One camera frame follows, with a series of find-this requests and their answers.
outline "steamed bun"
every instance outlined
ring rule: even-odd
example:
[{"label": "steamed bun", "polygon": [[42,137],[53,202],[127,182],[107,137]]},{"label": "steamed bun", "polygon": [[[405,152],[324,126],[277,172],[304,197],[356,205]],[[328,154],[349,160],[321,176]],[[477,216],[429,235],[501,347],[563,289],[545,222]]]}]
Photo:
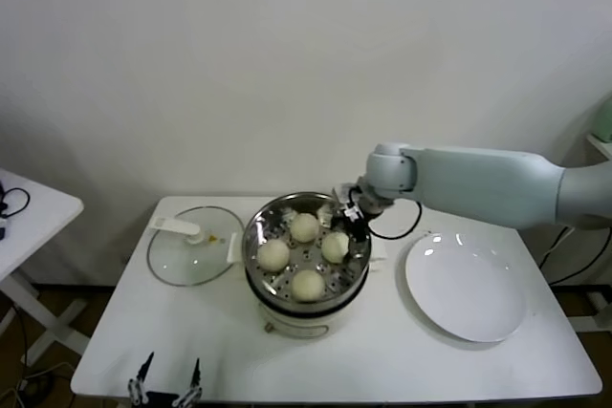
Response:
[{"label": "steamed bun", "polygon": [[311,214],[297,214],[291,222],[289,232],[299,243],[310,243],[318,235],[318,220]]},{"label": "steamed bun", "polygon": [[279,272],[289,263],[289,248],[279,239],[271,239],[257,250],[257,263],[265,271]]},{"label": "steamed bun", "polygon": [[325,280],[311,269],[300,271],[291,281],[291,295],[295,301],[317,301],[325,292]]},{"label": "steamed bun", "polygon": [[348,253],[348,236],[339,231],[329,233],[323,238],[321,252],[329,263],[342,263],[342,259]]}]

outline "white plate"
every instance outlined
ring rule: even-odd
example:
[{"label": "white plate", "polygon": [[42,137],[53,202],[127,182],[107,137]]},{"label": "white plate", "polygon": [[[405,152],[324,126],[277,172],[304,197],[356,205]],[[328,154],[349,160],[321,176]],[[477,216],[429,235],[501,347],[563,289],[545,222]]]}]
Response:
[{"label": "white plate", "polygon": [[469,341],[510,336],[527,310],[512,267],[461,234],[432,234],[408,253],[406,279],[419,307],[449,333]]}]

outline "metal pot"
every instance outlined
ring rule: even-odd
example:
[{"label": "metal pot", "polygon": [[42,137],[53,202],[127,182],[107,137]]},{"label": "metal pot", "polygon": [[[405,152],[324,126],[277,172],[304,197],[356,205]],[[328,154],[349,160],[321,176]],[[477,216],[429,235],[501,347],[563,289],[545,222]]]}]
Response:
[{"label": "metal pot", "polygon": [[[289,225],[297,213],[315,215],[320,223],[317,238],[308,244],[295,241]],[[313,318],[338,311],[360,292],[367,276],[372,250],[369,234],[358,242],[342,224],[340,204],[322,193],[300,192],[277,198],[262,207],[249,221],[242,239],[242,256],[251,289],[269,308],[294,317]],[[321,241],[332,230],[349,236],[349,253],[341,264],[328,263],[321,253]],[[257,250],[269,239],[281,239],[290,249],[287,267],[278,273],[261,269]],[[325,280],[325,292],[312,303],[295,301],[290,285],[302,269],[314,269]]]}]

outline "table leg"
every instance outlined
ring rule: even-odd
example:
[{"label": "table leg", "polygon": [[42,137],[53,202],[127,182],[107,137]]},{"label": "table leg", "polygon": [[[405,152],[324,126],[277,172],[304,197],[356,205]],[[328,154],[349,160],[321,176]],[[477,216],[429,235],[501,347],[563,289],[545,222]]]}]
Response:
[{"label": "table leg", "polygon": [[[36,289],[32,287],[30,283],[26,281],[23,278],[23,276],[21,276],[21,274],[19,274],[17,271],[13,272],[12,277],[14,278],[15,281],[20,283],[24,288],[28,289],[28,291],[33,296],[36,296],[36,297],[38,296],[38,292],[36,291]],[[13,310],[13,308],[10,308],[9,311],[4,315],[4,317],[0,321],[0,336],[2,336],[2,333],[4,333],[6,329],[9,327],[14,317],[15,317],[15,311]]]},{"label": "table leg", "polygon": [[59,317],[55,317],[36,300],[29,289],[24,287],[20,281],[15,280],[12,275],[7,276],[0,282],[0,290],[47,329],[28,349],[28,362],[26,362],[28,366],[33,365],[54,341],[72,349],[77,354],[83,355],[89,343],[89,338],[71,329],[68,324],[83,311],[86,305],[85,301],[73,301]]},{"label": "table leg", "polygon": [[568,317],[576,333],[611,332],[612,333],[612,303],[608,304],[599,292],[587,293],[589,300],[598,310],[595,315]]}]

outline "white table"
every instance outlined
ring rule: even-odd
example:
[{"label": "white table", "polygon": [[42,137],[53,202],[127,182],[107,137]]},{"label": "white table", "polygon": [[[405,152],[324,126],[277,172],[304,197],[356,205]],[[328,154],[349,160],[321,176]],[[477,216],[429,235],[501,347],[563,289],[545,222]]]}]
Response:
[{"label": "white table", "polygon": [[[269,200],[169,197],[155,215],[208,204],[227,207],[246,222]],[[413,203],[398,204],[376,229],[397,234],[414,215]],[[203,286],[164,285],[147,268],[153,231],[146,229],[78,364],[72,390],[127,397],[128,379],[152,351],[147,390],[182,393],[199,357],[203,400],[224,402],[424,403],[601,390],[600,377],[516,231],[429,210],[419,229],[469,232],[502,247],[529,307],[513,336],[475,344],[433,325],[398,274],[404,272],[406,240],[385,242],[387,264],[368,276],[349,321],[336,333],[319,340],[268,334],[239,266]]]},{"label": "white table", "polygon": [[[9,218],[6,237],[0,241],[0,290],[47,329],[28,349],[27,365],[33,365],[55,341],[83,354],[88,338],[68,327],[68,324],[77,317],[86,303],[75,300],[59,317],[55,317],[36,300],[35,289],[21,276],[13,273],[70,223],[83,209],[83,203],[66,193],[2,169],[0,181],[5,190],[20,187],[31,196],[28,207]],[[10,205],[9,212],[20,208],[24,202],[25,196],[21,192],[11,193],[5,200]]]}]

